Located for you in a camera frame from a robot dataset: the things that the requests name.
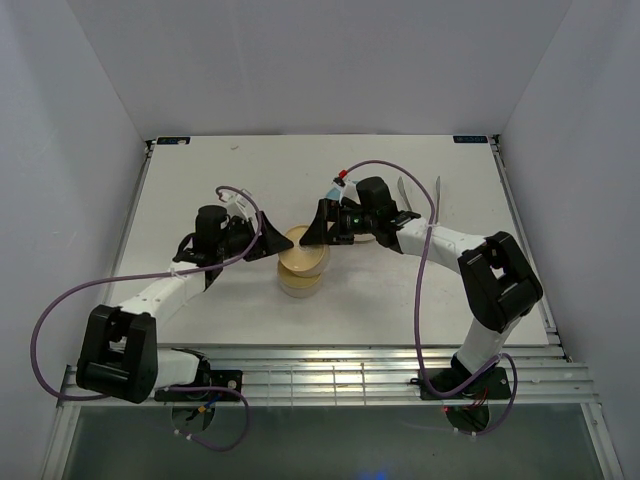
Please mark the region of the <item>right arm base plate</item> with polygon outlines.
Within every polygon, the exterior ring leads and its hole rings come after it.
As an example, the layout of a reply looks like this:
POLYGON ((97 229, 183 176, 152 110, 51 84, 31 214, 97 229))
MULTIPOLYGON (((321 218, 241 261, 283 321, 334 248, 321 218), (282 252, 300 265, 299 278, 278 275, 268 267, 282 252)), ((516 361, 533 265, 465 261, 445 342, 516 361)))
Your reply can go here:
POLYGON ((427 387, 421 373, 409 381, 410 385, 419 388, 422 400, 508 400, 512 395, 506 370, 502 367, 490 368, 464 389, 460 388, 463 376, 453 368, 427 369, 427 373, 432 389, 427 387))

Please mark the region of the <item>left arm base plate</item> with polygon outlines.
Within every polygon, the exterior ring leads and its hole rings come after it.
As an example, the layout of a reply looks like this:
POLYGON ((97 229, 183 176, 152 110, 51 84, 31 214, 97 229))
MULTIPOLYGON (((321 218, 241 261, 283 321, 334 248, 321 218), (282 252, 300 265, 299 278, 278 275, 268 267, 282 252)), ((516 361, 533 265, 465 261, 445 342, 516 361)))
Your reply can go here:
MULTIPOLYGON (((243 371, 242 370, 199 370, 195 380, 187 384, 187 387, 218 387, 233 389, 237 392, 242 390, 243 371)), ((207 403, 217 398, 219 401, 236 402, 237 397, 233 394, 218 391, 193 391, 178 392, 172 390, 160 390, 154 394, 154 400, 158 402, 199 402, 207 403)))

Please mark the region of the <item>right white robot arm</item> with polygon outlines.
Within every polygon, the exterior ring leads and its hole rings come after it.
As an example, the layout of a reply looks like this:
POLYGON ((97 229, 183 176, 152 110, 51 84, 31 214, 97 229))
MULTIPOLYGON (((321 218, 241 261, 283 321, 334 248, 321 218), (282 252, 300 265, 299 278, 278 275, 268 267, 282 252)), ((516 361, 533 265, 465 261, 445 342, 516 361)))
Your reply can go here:
POLYGON ((356 236, 370 234, 385 248, 458 274, 473 321, 452 358, 449 389, 438 390, 429 379, 423 386, 436 398, 476 396, 487 386, 487 371, 498 363, 512 330, 543 296, 523 251, 509 233, 462 233, 399 209, 380 177, 360 180, 354 188, 355 199, 319 200, 300 245, 351 245, 356 236))

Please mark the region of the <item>steel tongs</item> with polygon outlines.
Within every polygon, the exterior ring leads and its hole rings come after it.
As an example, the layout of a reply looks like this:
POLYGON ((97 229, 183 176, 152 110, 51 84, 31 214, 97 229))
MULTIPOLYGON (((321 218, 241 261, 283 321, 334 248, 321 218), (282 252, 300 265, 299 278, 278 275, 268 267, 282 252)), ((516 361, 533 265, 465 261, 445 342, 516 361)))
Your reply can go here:
MULTIPOLYGON (((400 197, 406 209, 410 211, 414 211, 414 208, 412 207, 411 201, 410 201, 411 194, 412 194, 412 187, 405 183, 403 176, 398 177, 396 186, 398 188, 400 197)), ((434 204, 435 204, 434 223, 438 224, 439 218, 440 218, 440 205, 441 205, 441 177, 440 176, 438 176, 435 181, 434 204)))

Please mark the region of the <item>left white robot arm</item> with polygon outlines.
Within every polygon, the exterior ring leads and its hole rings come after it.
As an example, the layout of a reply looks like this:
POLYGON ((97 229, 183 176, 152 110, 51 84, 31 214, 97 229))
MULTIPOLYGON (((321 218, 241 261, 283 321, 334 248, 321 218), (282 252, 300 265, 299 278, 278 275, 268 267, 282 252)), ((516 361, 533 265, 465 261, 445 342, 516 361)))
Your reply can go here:
POLYGON ((77 385, 131 403, 172 387, 190 399, 205 397, 212 387, 208 361, 193 350, 159 348, 159 327, 204 293, 224 263, 233 258, 256 261, 293 246, 266 217, 255 225, 222 206, 201 207, 195 230, 179 244, 168 277, 116 306, 99 305, 91 311, 77 363, 77 385))

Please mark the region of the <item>ceramic food plate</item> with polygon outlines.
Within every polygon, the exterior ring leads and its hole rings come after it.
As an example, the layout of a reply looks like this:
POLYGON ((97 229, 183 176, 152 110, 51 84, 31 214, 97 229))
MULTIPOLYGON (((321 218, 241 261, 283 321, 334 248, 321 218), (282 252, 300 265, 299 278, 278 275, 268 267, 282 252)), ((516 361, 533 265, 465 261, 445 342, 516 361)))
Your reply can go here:
MULTIPOLYGON (((330 200, 339 201, 341 198, 341 191, 339 189, 332 188, 326 193, 325 197, 330 200)), ((354 235, 354 242, 356 244, 366 244, 374 241, 375 241, 375 237, 373 234, 355 234, 354 235)))

